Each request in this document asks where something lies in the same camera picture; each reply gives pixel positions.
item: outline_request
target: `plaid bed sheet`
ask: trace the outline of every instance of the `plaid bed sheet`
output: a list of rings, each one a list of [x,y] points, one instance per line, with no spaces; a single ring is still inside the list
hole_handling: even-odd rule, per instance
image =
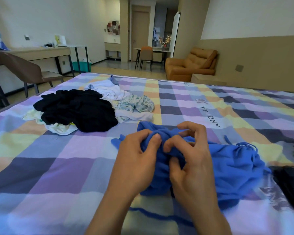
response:
[[[43,93],[83,89],[110,75],[85,73]],[[249,142],[269,165],[294,166],[294,94],[116,76],[120,87],[155,103],[155,124],[206,126],[208,140]],[[0,113],[0,234],[83,234],[106,190],[117,155],[112,138],[136,131],[127,121],[107,132],[60,136],[22,116],[33,96]],[[137,196],[132,207],[190,219],[171,196]],[[294,210],[266,176],[224,212],[233,234],[293,234]],[[128,212],[123,234],[196,234],[194,228]]]

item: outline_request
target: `left hand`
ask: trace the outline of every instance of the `left hand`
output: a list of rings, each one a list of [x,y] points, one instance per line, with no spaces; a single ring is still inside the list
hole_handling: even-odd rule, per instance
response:
[[[146,151],[142,152],[140,144],[150,133],[151,130],[144,129],[127,135],[121,142],[107,191],[134,199],[150,185],[155,172],[157,150],[161,144],[160,135],[155,134]]]

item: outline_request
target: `ceiling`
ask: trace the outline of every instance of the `ceiling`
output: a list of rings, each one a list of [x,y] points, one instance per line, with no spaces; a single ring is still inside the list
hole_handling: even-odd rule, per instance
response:
[[[168,8],[176,8],[179,5],[179,0],[154,0],[158,4],[162,4],[164,6],[167,6]]]

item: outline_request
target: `black clothing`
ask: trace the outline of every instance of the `black clothing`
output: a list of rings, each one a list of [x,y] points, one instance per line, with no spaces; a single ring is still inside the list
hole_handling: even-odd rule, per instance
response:
[[[58,90],[41,97],[34,108],[43,112],[41,119],[47,125],[73,122],[88,133],[104,132],[118,124],[111,103],[100,99],[102,94],[94,90]]]
[[[270,167],[273,179],[279,185],[283,194],[294,208],[294,167]]]

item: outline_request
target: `orange sofa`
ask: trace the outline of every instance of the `orange sofa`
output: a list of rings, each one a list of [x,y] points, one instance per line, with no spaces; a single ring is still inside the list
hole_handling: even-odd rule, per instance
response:
[[[168,80],[190,82],[192,74],[214,75],[216,50],[194,47],[186,59],[167,58],[165,72]]]

